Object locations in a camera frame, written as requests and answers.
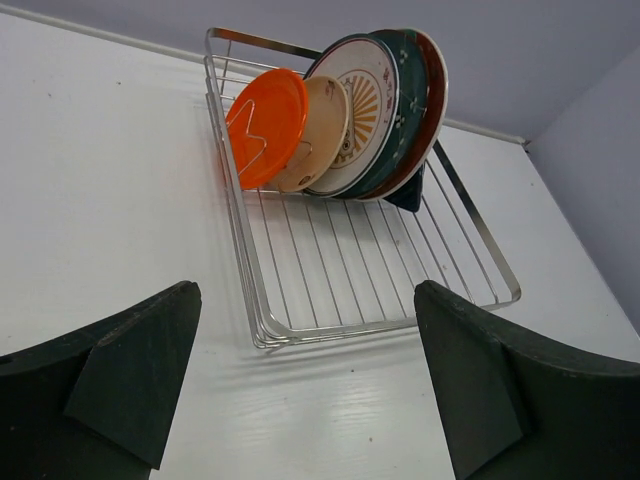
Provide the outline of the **teal plate with white blossoms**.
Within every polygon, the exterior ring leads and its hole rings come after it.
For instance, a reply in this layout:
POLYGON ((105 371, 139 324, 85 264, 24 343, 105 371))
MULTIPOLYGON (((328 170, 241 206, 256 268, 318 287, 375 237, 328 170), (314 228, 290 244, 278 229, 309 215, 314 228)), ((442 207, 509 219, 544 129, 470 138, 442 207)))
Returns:
POLYGON ((390 49, 399 74, 399 95, 390 135, 375 164, 339 199, 360 199, 383 185, 399 171, 420 130, 427 105, 428 69, 417 37, 409 30, 382 29, 372 35, 390 49))

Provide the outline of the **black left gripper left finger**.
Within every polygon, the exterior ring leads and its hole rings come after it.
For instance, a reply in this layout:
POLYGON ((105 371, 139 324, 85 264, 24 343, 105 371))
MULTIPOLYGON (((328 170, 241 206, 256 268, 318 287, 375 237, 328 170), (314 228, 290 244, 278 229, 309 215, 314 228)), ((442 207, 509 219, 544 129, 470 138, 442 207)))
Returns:
POLYGON ((4 479, 147 479, 159 469, 201 314, 181 281, 1 358, 4 479))

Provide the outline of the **red plate with turquoise flower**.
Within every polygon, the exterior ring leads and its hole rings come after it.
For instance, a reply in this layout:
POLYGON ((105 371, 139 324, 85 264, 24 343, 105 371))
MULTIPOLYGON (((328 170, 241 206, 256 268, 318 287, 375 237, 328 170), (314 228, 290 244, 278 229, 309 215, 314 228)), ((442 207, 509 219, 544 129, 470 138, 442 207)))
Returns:
POLYGON ((420 130, 402 160, 399 171, 369 195, 360 198, 361 201, 384 199, 402 187, 424 165, 426 155, 437 140, 447 108, 448 71, 439 47, 421 30, 411 28, 397 30, 409 30, 415 34, 424 54, 429 80, 426 110, 420 130))

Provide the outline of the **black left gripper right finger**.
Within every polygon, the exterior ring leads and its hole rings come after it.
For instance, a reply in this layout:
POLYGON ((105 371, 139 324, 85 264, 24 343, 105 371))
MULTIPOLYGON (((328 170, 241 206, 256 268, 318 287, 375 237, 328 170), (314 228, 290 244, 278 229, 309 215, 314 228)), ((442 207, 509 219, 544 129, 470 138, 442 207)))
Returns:
POLYGON ((485 311, 433 281, 414 306, 458 479, 635 479, 639 366, 485 311))

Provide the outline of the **dark blue leaf-shaped plate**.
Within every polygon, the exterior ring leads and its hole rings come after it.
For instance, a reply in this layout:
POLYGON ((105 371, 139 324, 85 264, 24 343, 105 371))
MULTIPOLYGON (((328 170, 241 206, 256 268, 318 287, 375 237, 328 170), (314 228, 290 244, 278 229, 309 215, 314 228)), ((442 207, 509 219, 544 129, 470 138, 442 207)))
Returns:
POLYGON ((384 200, 402 210, 418 212, 422 203, 424 170, 425 165, 422 165, 402 187, 386 196, 384 200))

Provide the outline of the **small beige plate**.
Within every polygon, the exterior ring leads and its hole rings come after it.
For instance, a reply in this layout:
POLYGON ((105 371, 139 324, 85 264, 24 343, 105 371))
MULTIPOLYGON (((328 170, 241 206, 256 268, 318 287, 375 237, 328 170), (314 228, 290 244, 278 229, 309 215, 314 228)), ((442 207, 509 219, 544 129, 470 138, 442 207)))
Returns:
POLYGON ((351 117, 351 100, 335 78, 317 75, 304 81, 309 112, 302 139, 292 159, 272 184, 284 193, 301 191, 332 165, 344 141, 351 117))

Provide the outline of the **white plate with orange sunburst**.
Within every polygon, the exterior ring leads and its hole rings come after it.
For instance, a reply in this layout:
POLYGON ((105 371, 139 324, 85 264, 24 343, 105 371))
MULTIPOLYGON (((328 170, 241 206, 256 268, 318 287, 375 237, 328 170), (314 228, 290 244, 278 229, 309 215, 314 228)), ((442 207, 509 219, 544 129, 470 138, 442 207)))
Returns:
POLYGON ((399 102, 399 70, 391 49, 373 34, 347 35, 325 49, 303 78, 328 76, 350 102, 347 131, 330 168, 305 189, 338 197, 355 190, 373 169, 391 134, 399 102))

